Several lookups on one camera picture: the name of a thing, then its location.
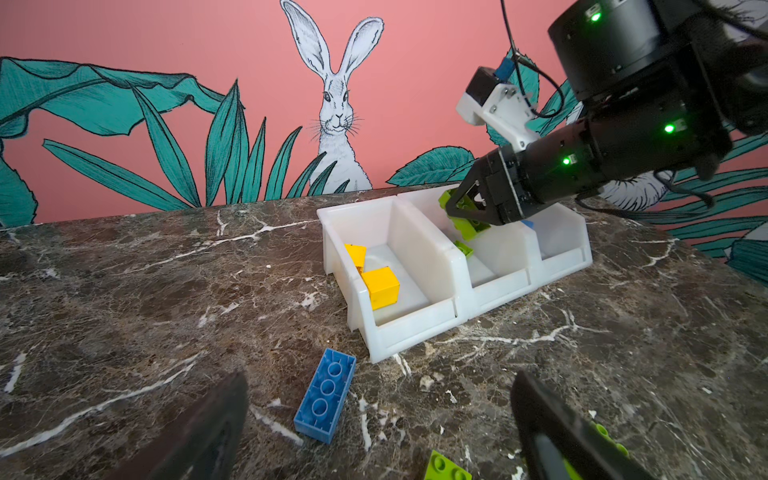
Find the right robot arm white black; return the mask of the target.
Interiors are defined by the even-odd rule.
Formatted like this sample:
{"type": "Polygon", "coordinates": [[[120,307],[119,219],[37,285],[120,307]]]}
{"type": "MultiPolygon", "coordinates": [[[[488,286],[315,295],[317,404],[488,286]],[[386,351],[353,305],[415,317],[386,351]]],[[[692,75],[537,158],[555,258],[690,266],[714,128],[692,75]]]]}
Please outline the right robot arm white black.
{"type": "Polygon", "coordinates": [[[490,225],[530,218],[565,199],[586,207],[612,181],[692,168],[708,180],[732,130],[767,129],[767,29],[707,1],[578,1],[549,37],[583,106],[545,137],[512,50],[477,69],[457,109],[505,144],[477,158],[445,203],[448,216],[490,225]]]}

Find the yellow lego brick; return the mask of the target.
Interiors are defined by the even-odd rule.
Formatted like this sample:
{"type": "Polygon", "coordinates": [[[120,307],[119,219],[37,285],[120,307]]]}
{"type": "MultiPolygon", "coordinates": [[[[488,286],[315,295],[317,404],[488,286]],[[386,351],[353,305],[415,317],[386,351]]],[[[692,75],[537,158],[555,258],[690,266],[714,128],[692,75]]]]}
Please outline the yellow lego brick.
{"type": "Polygon", "coordinates": [[[373,310],[395,304],[398,301],[400,282],[390,267],[362,273],[373,310]]]}
{"type": "Polygon", "coordinates": [[[367,248],[365,246],[354,244],[345,244],[344,247],[357,271],[362,273],[365,268],[367,248]]]}

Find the large green lego brick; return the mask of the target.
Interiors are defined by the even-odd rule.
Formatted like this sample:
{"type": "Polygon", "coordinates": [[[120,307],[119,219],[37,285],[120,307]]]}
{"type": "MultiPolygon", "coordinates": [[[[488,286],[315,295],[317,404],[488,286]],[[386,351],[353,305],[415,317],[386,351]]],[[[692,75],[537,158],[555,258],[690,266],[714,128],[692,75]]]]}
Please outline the large green lego brick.
{"type": "MultiPolygon", "coordinates": [[[[619,444],[618,450],[626,458],[628,459],[631,458],[628,450],[626,450],[626,448],[624,448],[623,445],[619,444]]],[[[564,465],[565,465],[566,472],[569,479],[582,479],[582,477],[578,473],[576,473],[576,471],[568,463],[567,460],[563,460],[563,461],[564,461],[564,465]]],[[[512,479],[522,479],[525,476],[526,474],[524,473],[524,469],[518,466],[516,467],[516,473],[513,475],[512,479]]],[[[462,467],[452,462],[447,457],[433,450],[431,452],[431,456],[426,467],[424,479],[435,479],[435,480],[437,479],[440,479],[440,480],[472,479],[472,475],[468,471],[464,470],[462,467]]]]}

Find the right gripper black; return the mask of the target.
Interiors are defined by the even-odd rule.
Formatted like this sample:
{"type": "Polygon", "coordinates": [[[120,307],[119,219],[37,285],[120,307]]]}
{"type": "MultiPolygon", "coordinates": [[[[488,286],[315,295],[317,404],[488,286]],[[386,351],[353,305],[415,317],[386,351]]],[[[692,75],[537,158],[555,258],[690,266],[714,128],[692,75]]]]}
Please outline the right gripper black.
{"type": "MultiPolygon", "coordinates": [[[[490,227],[527,219],[569,197],[600,192],[600,154],[595,114],[531,143],[520,152],[499,147],[475,160],[461,182],[455,227],[490,227]]],[[[445,191],[445,202],[454,189],[445,191]]]]}

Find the white three-compartment bin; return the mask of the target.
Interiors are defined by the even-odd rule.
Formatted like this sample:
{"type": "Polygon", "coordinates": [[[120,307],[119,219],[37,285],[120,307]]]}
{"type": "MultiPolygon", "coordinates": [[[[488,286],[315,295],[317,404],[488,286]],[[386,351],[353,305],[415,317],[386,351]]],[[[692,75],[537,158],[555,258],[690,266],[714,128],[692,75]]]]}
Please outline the white three-compartment bin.
{"type": "Polygon", "coordinates": [[[445,187],[321,208],[326,273],[347,303],[347,324],[361,333],[378,363],[468,320],[527,295],[593,262],[585,218],[554,204],[521,222],[493,226],[462,241],[439,205],[445,187]],[[390,267],[398,301],[373,310],[345,244],[367,248],[369,270],[390,267]]]}

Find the small green lego brick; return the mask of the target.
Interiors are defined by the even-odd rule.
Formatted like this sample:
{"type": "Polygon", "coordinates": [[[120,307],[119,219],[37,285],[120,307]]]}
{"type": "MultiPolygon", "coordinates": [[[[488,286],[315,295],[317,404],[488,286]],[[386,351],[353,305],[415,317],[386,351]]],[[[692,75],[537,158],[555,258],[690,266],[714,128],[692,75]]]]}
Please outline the small green lego brick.
{"type": "Polygon", "coordinates": [[[454,245],[466,258],[470,258],[474,254],[474,250],[461,241],[454,241],[454,245]]]}

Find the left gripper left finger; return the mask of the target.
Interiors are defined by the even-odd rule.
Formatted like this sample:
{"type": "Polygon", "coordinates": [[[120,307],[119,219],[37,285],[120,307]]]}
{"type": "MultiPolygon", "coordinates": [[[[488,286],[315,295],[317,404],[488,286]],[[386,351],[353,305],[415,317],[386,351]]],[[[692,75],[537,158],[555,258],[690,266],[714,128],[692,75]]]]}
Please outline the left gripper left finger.
{"type": "Polygon", "coordinates": [[[227,375],[111,479],[228,479],[248,409],[246,375],[227,375]]]}

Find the green L-shaped lego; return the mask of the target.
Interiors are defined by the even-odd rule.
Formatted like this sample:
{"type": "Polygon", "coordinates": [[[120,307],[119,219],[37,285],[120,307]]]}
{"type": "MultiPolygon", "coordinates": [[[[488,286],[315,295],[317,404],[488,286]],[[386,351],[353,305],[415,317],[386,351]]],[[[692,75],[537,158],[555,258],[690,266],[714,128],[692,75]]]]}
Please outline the green L-shaped lego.
{"type": "MultiPolygon", "coordinates": [[[[446,190],[439,197],[438,202],[440,207],[443,210],[446,209],[446,205],[451,195],[453,194],[453,192],[454,192],[454,189],[446,190]]],[[[465,241],[471,241],[475,237],[477,237],[480,233],[491,228],[489,224],[479,222],[477,220],[468,220],[468,219],[451,217],[451,216],[449,216],[449,219],[451,220],[455,229],[461,234],[461,237],[465,241]]]]}

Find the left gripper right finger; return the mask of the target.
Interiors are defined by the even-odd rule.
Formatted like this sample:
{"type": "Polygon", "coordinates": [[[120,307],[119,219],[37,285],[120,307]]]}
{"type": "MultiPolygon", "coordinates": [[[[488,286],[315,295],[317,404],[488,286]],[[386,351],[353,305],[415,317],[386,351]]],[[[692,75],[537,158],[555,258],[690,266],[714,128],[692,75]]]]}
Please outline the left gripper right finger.
{"type": "Polygon", "coordinates": [[[531,479],[650,479],[534,375],[520,370],[510,403],[531,479]]]}

